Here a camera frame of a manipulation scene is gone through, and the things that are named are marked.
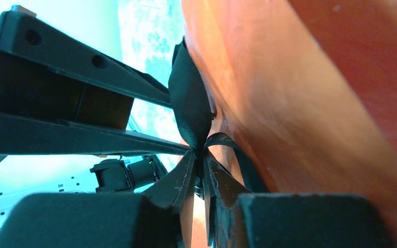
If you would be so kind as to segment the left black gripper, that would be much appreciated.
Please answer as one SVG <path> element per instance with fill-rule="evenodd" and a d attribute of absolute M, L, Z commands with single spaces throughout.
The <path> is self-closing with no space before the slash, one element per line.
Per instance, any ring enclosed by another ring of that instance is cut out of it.
<path fill-rule="evenodd" d="M 151 75 L 22 12 L 3 12 L 0 33 L 0 51 L 16 56 L 0 52 L 0 155 L 180 155 L 189 150 L 124 130 L 131 97 L 171 107 L 168 89 Z"/>

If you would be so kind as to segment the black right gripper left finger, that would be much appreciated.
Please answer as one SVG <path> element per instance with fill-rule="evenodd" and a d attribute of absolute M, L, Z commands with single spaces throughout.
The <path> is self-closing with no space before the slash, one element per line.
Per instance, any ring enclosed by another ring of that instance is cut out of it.
<path fill-rule="evenodd" d="M 144 193 L 32 194 L 11 211 L 0 247 L 190 247 L 195 154 Z"/>

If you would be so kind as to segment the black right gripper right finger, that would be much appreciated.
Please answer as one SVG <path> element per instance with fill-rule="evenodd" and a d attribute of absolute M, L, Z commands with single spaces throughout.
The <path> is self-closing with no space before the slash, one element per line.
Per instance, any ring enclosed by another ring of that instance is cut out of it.
<path fill-rule="evenodd" d="M 394 247 L 378 211 L 352 194 L 251 193 L 204 161 L 213 247 Z"/>

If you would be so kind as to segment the orange wrapping paper sheet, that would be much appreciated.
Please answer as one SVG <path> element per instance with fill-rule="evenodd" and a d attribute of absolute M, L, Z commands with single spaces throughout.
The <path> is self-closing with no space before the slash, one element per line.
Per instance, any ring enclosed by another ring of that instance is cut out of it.
<path fill-rule="evenodd" d="M 397 242 L 397 1 L 182 1 L 228 133 L 271 192 L 356 193 Z"/>

